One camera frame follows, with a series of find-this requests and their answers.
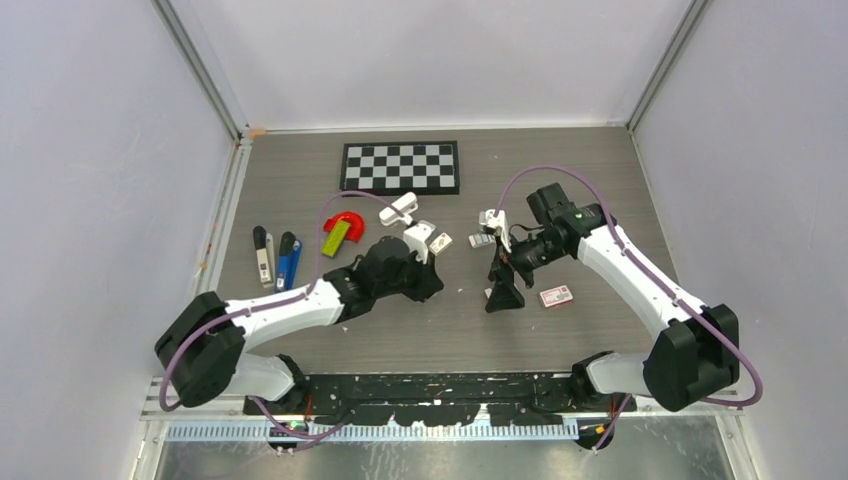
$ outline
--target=metal floor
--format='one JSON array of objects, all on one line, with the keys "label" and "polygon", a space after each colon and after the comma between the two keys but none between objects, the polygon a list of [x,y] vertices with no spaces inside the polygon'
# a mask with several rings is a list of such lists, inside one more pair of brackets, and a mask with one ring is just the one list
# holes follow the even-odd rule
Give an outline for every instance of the metal floor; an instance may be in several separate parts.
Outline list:
[{"label": "metal floor", "polygon": [[[668,251],[633,145],[624,128],[455,130],[441,132],[265,135],[256,138],[236,210],[218,286],[222,299],[267,294],[258,279],[252,230],[262,225],[275,238],[291,230],[304,242],[296,284],[311,280],[315,222],[320,205],[338,191],[344,143],[457,140],[461,193],[419,199],[416,219],[428,220],[453,238],[436,269],[445,290],[425,304],[405,297],[380,300],[374,310],[343,326],[297,332],[260,346],[260,354],[291,355],[305,372],[458,372],[569,370],[572,363],[603,350],[647,351],[647,332],[635,314],[594,272],[570,258],[536,271],[527,307],[488,315],[483,289],[491,249],[472,249],[467,237],[477,214],[494,208],[506,182],[524,167],[558,163],[575,168],[607,197],[630,238],[674,278]],[[583,205],[588,191],[563,174],[534,172],[518,181],[505,203],[510,223],[532,224],[525,197],[551,182]],[[335,259],[324,257],[322,272],[350,263],[380,237],[400,229],[380,225],[382,206],[345,198],[329,215],[360,213],[366,233],[345,242]],[[538,292],[561,284],[574,302],[552,310]]]},{"label": "metal floor", "polygon": [[598,456],[570,441],[326,444],[275,456],[262,443],[167,443],[158,479],[734,478],[712,417],[623,418]]}]

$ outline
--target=yellow-green block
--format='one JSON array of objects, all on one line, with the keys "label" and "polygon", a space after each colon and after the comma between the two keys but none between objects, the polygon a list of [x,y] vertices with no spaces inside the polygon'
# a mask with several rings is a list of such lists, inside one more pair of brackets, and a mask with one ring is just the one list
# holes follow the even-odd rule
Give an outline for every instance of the yellow-green block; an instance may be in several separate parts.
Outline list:
[{"label": "yellow-green block", "polygon": [[336,252],[339,251],[339,247],[342,246],[344,236],[347,234],[348,230],[350,230],[349,223],[344,220],[337,221],[333,229],[330,230],[330,234],[327,236],[327,239],[324,240],[324,246],[321,247],[321,253],[330,258],[335,257]]}]

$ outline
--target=red magnet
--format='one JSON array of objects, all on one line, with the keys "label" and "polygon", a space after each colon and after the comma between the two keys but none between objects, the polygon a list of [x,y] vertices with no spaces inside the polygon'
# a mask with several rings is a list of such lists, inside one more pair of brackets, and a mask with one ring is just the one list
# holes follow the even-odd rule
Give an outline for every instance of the red magnet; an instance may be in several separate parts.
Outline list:
[{"label": "red magnet", "polygon": [[336,226],[336,222],[339,220],[344,220],[350,224],[350,229],[348,229],[347,234],[345,234],[345,239],[359,243],[359,239],[362,238],[362,234],[365,233],[365,220],[363,220],[358,213],[337,213],[333,216],[333,218],[329,218],[326,222],[324,222],[324,231],[331,231],[333,227]]}]

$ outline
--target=black mounting plate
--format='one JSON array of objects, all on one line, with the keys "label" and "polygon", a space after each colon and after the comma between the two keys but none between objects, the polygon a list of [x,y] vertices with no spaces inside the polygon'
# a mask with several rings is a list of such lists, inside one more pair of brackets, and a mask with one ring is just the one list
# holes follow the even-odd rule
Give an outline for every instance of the black mounting plate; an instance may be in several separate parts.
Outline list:
[{"label": "black mounting plate", "polygon": [[[402,426],[415,421],[467,425],[484,404],[492,426],[560,424],[558,414],[566,412],[593,412],[604,418],[612,397],[598,396],[578,405],[568,391],[567,377],[553,372],[308,375],[298,387],[302,401],[293,405],[287,399],[290,393],[266,405],[274,415],[302,415],[308,399],[303,393],[311,393],[312,415],[325,425],[341,419],[352,425],[386,425],[392,418]],[[626,410],[635,410],[635,403]],[[249,400],[244,413],[262,415]]]}]

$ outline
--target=blue marker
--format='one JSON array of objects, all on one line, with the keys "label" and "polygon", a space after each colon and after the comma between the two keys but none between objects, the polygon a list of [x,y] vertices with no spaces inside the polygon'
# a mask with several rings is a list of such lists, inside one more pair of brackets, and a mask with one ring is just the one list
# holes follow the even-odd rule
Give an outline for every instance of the blue marker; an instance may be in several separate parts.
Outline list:
[{"label": "blue marker", "polygon": [[303,245],[291,232],[280,237],[280,259],[277,262],[277,282],[274,291],[285,292],[294,286],[294,276],[297,273],[297,262],[300,260],[300,250]]}]

